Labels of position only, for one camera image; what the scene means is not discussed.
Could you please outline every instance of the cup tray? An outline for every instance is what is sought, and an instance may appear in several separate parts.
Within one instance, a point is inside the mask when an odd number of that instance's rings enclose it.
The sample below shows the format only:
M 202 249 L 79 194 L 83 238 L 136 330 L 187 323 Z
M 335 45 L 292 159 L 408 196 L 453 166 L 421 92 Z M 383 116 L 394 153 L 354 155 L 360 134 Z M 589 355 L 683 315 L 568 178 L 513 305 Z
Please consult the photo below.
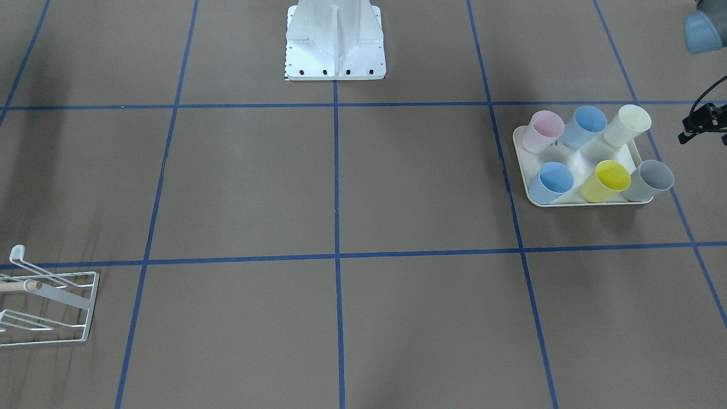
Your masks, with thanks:
M 622 194 L 608 198 L 603 203 L 589 203 L 581 196 L 581 185 L 588 175 L 595 170 L 596 165 L 603 160 L 614 160 L 626 167 L 631 173 L 641 164 L 641 156 L 633 140 L 621 148 L 614 148 L 607 144 L 602 137 L 594 138 L 579 149 L 573 149 L 562 141 L 556 141 L 543 152 L 533 154 L 523 147 L 523 135 L 527 126 L 523 125 L 513 132 L 515 152 L 518 155 L 520 174 L 525 185 L 525 195 L 533 205 L 538 207 L 573 207 L 573 206 L 611 206 L 611 205 L 644 205 L 651 201 L 629 202 Z M 528 192 L 528 185 L 536 177 L 540 167 L 546 162 L 560 162 L 573 172 L 573 188 L 550 204 L 540 204 L 533 201 Z

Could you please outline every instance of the blue cup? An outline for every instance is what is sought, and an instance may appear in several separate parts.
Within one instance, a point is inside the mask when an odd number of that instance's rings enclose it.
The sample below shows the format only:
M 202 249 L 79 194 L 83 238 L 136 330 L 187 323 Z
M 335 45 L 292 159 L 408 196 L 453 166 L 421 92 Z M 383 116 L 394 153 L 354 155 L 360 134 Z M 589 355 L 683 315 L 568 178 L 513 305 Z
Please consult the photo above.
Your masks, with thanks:
M 590 105 L 581 106 L 568 122 L 561 140 L 571 148 L 578 149 L 599 136 L 607 124 L 608 119 L 600 109 Z
M 573 173 L 560 162 L 548 162 L 540 167 L 528 186 L 530 199 L 547 205 L 573 188 Z

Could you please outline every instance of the white wire rack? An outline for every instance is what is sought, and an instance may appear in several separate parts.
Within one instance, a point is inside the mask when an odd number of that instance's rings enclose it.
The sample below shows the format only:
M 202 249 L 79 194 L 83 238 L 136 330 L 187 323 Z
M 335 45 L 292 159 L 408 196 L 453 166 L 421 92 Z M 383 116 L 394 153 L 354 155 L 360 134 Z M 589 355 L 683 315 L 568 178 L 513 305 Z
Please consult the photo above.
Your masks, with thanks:
M 56 310 L 60 307 L 64 317 L 70 315 L 77 318 L 75 322 L 69 323 L 64 322 L 66 319 L 41 316 L 49 312 L 49 302 L 42 304 L 39 314 L 3 309 L 0 311 L 0 335 L 3 335 L 0 337 L 0 346 L 87 340 L 96 304 L 98 273 L 85 271 L 55 274 L 25 261 L 24 255 L 25 246 L 16 245 L 10 252 L 10 262 L 32 274 L 15 276 L 0 273 L 0 293 L 25 293 L 44 298 L 53 301 Z M 2 341 L 2 338 L 7 338 L 8 341 Z

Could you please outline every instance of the grid line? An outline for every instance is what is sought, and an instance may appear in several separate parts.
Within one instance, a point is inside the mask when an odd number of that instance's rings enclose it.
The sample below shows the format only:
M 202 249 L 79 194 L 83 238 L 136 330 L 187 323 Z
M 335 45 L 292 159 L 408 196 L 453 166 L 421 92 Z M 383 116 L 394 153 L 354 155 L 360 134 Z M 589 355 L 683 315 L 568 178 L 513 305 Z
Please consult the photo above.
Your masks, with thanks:
M 636 92 L 634 91 L 633 85 L 631 84 L 631 79 L 629 78 L 628 73 L 626 72 L 626 67 L 623 63 L 623 60 L 621 59 L 621 55 L 619 54 L 619 50 L 616 48 L 616 43 L 614 41 L 613 36 L 611 35 L 611 31 L 608 29 L 608 23 L 606 22 L 605 17 L 603 16 L 603 13 L 601 12 L 601 7 L 598 5 L 598 0 L 593 0 L 593 6 L 596 9 L 596 12 L 598 13 L 598 17 L 601 19 L 601 23 L 603 24 L 603 29 L 606 30 L 606 35 L 608 37 L 608 41 L 611 43 L 611 48 L 613 48 L 614 55 L 616 56 L 616 59 L 619 61 L 619 66 L 621 67 L 621 71 L 624 74 L 624 78 L 626 80 L 626 84 L 629 87 L 629 91 L 631 92 L 631 95 L 633 96 L 633 103 L 635 105 L 640 105 L 640 102 L 638 98 L 636 97 Z M 651 147 L 654 150 L 654 154 L 656 155 L 656 159 L 660 162 L 662 162 L 662 155 L 659 153 L 659 148 L 656 147 L 656 141 L 654 140 L 654 136 L 651 134 L 650 130 L 646 131 L 646 134 L 648 136 L 648 140 L 651 143 Z M 684 214 L 684 210 L 681 207 L 681 203 L 679 202 L 679 198 L 677 197 L 676 190 L 672 187 L 670 189 L 670 193 L 672 194 L 672 199 L 674 200 L 674 205 L 677 207 L 677 211 L 679 212 L 679 217 L 682 220 L 682 224 L 684 225 L 684 229 L 686 230 L 687 236 L 689 237 L 689 242 L 691 243 L 692 248 L 694 249 L 694 255 L 696 256 L 697 261 L 699 262 L 699 267 L 702 269 L 702 274 L 704 275 L 704 279 L 707 281 L 707 286 L 710 288 L 710 292 L 712 293 L 712 298 L 714 298 L 715 305 L 717 306 L 717 310 L 722 317 L 722 322 L 727 327 L 727 314 L 725 313 L 725 309 L 722 306 L 722 302 L 720 301 L 719 295 L 717 294 L 717 290 L 715 289 L 714 284 L 712 283 L 712 278 L 710 277 L 710 273 L 707 270 L 707 266 L 704 264 L 704 260 L 702 259 L 702 254 L 699 252 L 699 246 L 696 243 L 696 240 L 694 239 L 694 235 L 692 234 L 691 227 L 689 227 L 689 222 L 686 219 L 686 215 Z
M 520 253 L 520 260 L 523 265 L 523 273 L 525 274 L 525 282 L 528 287 L 528 296 L 530 297 L 530 307 L 533 313 L 533 319 L 535 323 L 535 329 L 538 336 L 538 343 L 540 345 L 540 354 L 542 355 L 543 367 L 545 369 L 545 376 L 547 378 L 548 390 L 550 392 L 550 400 L 553 404 L 553 409 L 558 409 L 558 397 L 555 393 L 555 385 L 553 384 L 553 375 L 550 370 L 550 361 L 547 355 L 547 348 L 545 346 L 545 337 L 543 336 L 542 326 L 540 324 L 540 314 L 538 312 L 537 302 L 535 300 L 535 292 L 533 291 L 532 281 L 530 280 L 530 269 L 528 267 L 528 260 L 523 246 L 523 237 L 520 231 L 520 224 L 518 223 L 518 213 L 515 209 L 515 200 L 513 199 L 513 190 L 510 187 L 510 179 L 507 176 L 507 165 L 505 163 L 505 155 L 502 153 L 502 143 L 500 141 L 499 132 L 497 129 L 497 118 L 495 117 L 494 107 L 492 105 L 492 98 L 490 96 L 489 83 L 487 81 L 487 71 L 485 70 L 484 59 L 482 58 L 482 51 L 480 47 L 480 39 L 477 34 L 477 25 L 475 24 L 475 16 L 472 11 L 472 2 L 467 0 L 467 10 L 470 13 L 470 24 L 472 26 L 472 35 L 475 40 L 475 49 L 477 50 L 477 57 L 480 63 L 480 71 L 482 73 L 482 82 L 485 89 L 485 95 L 487 102 L 490 103 L 488 106 L 490 112 L 490 120 L 492 120 L 492 131 L 494 133 L 495 142 L 497 143 L 497 154 L 499 155 L 500 162 L 502 163 L 502 177 L 505 181 L 505 188 L 507 189 L 507 195 L 510 198 L 510 210 L 513 214 L 513 227 L 515 228 L 515 235 L 518 239 L 518 252 Z
M 192 7 L 192 17 L 189 23 L 189 31 L 187 33 L 187 43 L 185 45 L 184 56 L 182 57 L 182 68 L 180 69 L 179 81 L 177 83 L 177 93 L 174 97 L 174 104 L 179 105 L 180 98 L 182 95 L 182 86 L 184 85 L 184 74 L 187 66 L 187 59 L 189 58 L 189 49 L 192 44 L 192 35 L 194 34 L 194 24 L 197 16 L 197 7 L 199 6 L 199 0 L 194 0 Z M 129 360 L 131 359 L 132 347 L 134 345 L 134 335 L 136 331 L 136 324 L 139 317 L 139 307 L 141 305 L 141 298 L 144 292 L 144 281 L 146 278 L 146 270 L 149 266 L 149 255 L 151 253 L 151 243 L 154 238 L 154 228 L 156 226 L 156 217 L 159 210 L 159 202 L 161 201 L 161 190 L 164 187 L 164 170 L 166 168 L 166 160 L 169 158 L 169 147 L 172 144 L 172 136 L 174 135 L 174 124 L 177 121 L 177 110 L 175 107 L 172 110 L 172 118 L 169 120 L 169 131 L 166 135 L 166 145 L 164 146 L 164 157 L 161 160 L 161 169 L 159 170 L 159 180 L 156 187 L 156 196 L 154 198 L 154 207 L 151 213 L 151 221 L 149 222 L 149 236 L 144 249 L 144 258 L 142 260 L 141 272 L 139 274 L 139 284 L 137 286 L 136 298 L 134 300 L 134 310 L 132 312 L 131 322 L 129 324 L 129 336 L 126 341 L 126 350 L 124 352 L 124 363 L 121 366 L 121 375 L 119 376 L 119 389 L 116 392 L 116 406 L 115 409 L 121 409 L 121 401 L 124 398 L 124 387 L 126 385 L 126 375 L 129 370 Z
M 338 131 L 338 81 L 333 81 L 333 168 L 334 168 L 334 259 L 336 263 L 336 316 L 338 332 L 338 404 L 346 408 L 345 355 L 343 338 L 343 289 L 341 278 L 340 164 Z
M 698 242 L 698 247 L 727 247 L 727 242 Z M 591 245 L 591 246 L 560 246 L 560 247 L 524 247 L 525 253 L 567 253 L 576 251 L 617 251 L 662 248 L 691 248 L 690 242 L 677 243 L 647 243 L 633 245 Z M 392 252 L 362 252 L 340 253 L 341 259 L 349 258 L 400 258 L 400 257 L 436 257 L 453 255 L 485 255 L 485 254 L 513 254 L 519 253 L 519 247 L 466 249 L 466 250 L 420 250 L 420 251 L 392 251 Z M 149 266 L 181 266 L 185 264 L 213 264 L 213 263 L 256 263 L 268 261 L 305 261 L 305 260 L 334 260 L 334 253 L 319 254 L 293 254 L 293 255 L 247 255 L 239 257 L 208 257 L 208 258 L 159 258 L 147 261 Z M 141 266 L 142 260 L 120 261 L 69 261 L 37 263 L 44 269 L 65 269 L 85 267 L 113 267 L 113 266 Z M 18 270 L 14 264 L 0 264 L 0 270 Z
M 20 67 L 17 70 L 17 74 L 15 75 L 15 80 L 12 82 L 12 87 L 10 88 L 10 93 L 7 96 L 7 100 L 5 100 L 5 106 L 3 111 L 0 113 L 0 126 L 2 126 L 2 123 L 5 121 L 5 115 L 7 114 L 7 109 L 10 107 L 10 103 L 12 103 L 12 99 L 15 96 L 15 91 L 17 91 L 17 86 L 20 84 L 20 77 L 23 76 L 23 72 L 25 71 L 25 66 L 28 64 L 28 60 L 31 57 L 31 53 L 33 52 L 33 47 L 36 45 L 36 41 L 38 41 L 38 35 L 41 32 L 41 28 L 43 27 L 43 22 L 45 21 L 46 13 L 48 13 L 48 7 L 50 7 L 50 0 L 46 0 L 45 5 L 43 6 L 43 11 L 41 12 L 41 17 L 38 19 L 38 25 L 36 25 L 36 30 L 33 32 L 33 37 L 31 38 L 31 43 L 28 45 L 28 49 L 25 51 L 25 56 L 23 57 L 23 61 L 20 63 Z
M 624 105 L 633 100 L 564 100 L 564 101 L 431 101 L 339 103 L 340 108 L 381 106 L 536 106 L 536 105 Z M 705 103 L 727 104 L 727 100 L 704 100 Z M 639 100 L 640 105 L 691 105 L 690 100 Z M 109 109 L 221 109 L 221 108 L 333 108 L 333 103 L 179 103 L 158 105 L 69 105 L 69 106 L 7 106 L 5 111 L 85 111 Z

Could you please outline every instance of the plastic cup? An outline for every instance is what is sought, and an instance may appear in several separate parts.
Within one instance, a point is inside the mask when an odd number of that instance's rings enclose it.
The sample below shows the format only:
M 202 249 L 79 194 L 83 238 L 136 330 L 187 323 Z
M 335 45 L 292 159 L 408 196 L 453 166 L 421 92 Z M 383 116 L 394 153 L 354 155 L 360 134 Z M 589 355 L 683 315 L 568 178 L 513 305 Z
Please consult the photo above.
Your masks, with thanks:
M 659 161 L 643 161 L 631 173 L 631 186 L 624 190 L 624 197 L 631 202 L 645 202 L 674 186 L 674 174 Z
M 611 146 L 620 147 L 650 127 L 651 117 L 648 112 L 640 106 L 624 105 L 603 131 L 603 139 Z
M 573 188 L 573 173 L 560 162 L 548 162 L 528 186 L 528 194 L 534 202 L 547 205 Z
M 530 119 L 525 135 L 523 147 L 533 154 L 543 152 L 551 143 L 561 137 L 566 125 L 563 120 L 551 111 L 538 111 Z
M 624 165 L 616 161 L 602 161 L 581 185 L 583 198 L 591 203 L 601 203 L 626 190 L 631 176 Z
M 589 140 L 599 136 L 607 124 L 606 115 L 595 106 L 578 107 L 571 120 L 568 121 L 561 140 L 571 148 L 578 149 Z

